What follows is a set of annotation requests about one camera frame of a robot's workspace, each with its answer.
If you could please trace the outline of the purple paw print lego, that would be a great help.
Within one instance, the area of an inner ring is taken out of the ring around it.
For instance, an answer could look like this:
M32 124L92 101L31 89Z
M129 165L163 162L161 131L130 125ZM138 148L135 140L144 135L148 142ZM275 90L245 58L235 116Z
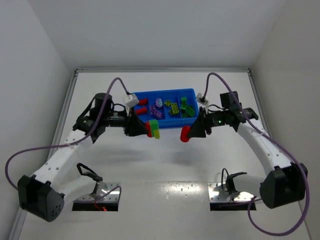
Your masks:
M158 97L156 100L155 100L155 105L158 107L158 108L162 108L164 103L163 103L163 99Z

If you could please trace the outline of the lime yellow lego brick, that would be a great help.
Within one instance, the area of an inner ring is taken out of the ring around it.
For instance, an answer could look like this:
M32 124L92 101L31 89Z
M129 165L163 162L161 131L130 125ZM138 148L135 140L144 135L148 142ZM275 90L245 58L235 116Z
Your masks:
M177 103L171 104L171 109L169 110L169 114L172 116L178 115L180 113L179 107Z

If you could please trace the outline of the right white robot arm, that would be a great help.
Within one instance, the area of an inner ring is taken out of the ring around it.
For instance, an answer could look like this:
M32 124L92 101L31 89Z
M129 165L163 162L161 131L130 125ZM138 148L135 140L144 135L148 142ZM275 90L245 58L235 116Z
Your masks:
M223 191L229 195L249 192L260 197L270 209L301 201L305 197L304 177L308 170L293 160L276 146L264 131L258 115L252 108L240 109L236 91L220 94L221 109L209 110L209 102L199 93L196 101L202 106L191 126L184 126L180 139L188 142L191 138L205 138L212 133L213 127L230 126L251 148L261 163L266 177L253 177L247 172L227 175L221 184Z

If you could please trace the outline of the purple lego plate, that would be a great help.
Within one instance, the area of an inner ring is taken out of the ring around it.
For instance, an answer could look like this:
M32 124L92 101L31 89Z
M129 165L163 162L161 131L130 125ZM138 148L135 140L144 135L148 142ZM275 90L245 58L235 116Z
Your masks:
M164 115L161 111L158 111L158 110L156 110L156 111L153 113L153 116L154 116L157 120L164 120L164 119L165 119L165 115Z
M155 105L151 105L150 107L149 107L149 112L150 112L150 115L152 116L152 115L154 115L155 114L155 112L156 112L156 106Z

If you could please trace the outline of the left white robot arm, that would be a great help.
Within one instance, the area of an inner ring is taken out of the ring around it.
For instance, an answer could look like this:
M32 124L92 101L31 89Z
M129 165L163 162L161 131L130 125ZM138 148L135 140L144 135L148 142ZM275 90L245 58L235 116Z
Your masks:
M22 176L17 184L21 209L45 220L54 221L65 204L90 195L88 204L96 204L111 193L101 193L103 178L78 160L106 131L123 128L128 137L148 135L150 130L137 116L139 103L134 93L124 97L124 109L116 111L112 96L97 93L76 119L64 144L31 176Z

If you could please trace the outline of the striped red green lego stack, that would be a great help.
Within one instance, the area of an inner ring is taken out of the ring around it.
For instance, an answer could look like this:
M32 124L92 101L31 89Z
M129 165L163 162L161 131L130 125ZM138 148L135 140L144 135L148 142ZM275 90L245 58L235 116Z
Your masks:
M147 136L149 138L160 139L160 129L156 119L148 120L145 123L145 128L148 131Z

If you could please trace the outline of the green square lego brick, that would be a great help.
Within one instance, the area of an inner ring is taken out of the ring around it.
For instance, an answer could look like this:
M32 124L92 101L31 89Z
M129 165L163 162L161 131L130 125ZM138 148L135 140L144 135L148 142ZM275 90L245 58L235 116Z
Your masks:
M181 105L180 105L181 111L185 111L187 109L187 107L188 107L188 104L185 103L185 102L182 102Z

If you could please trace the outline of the red lego piece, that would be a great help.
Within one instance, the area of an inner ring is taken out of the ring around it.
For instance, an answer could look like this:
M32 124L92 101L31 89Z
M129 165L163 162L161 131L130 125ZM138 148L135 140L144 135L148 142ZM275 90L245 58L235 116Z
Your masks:
M148 104L148 99L147 98L140 99L139 103L138 103L139 106L145 106L147 104Z

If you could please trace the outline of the red lego brick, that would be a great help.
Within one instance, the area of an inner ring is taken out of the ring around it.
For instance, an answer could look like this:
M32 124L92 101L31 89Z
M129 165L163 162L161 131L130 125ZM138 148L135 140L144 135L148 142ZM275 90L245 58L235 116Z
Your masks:
M147 107L142 107L142 108L139 108L135 111L135 113L140 116L140 115L145 115L148 113L148 108Z

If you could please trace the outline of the red rounded lego half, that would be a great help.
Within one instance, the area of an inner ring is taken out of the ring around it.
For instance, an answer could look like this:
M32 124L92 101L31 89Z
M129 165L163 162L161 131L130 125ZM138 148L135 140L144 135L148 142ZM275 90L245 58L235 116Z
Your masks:
M180 133L180 140L183 143L187 143L190 140L190 137L188 137L190 130L191 130L191 127L189 125L185 125L182 127L181 133Z

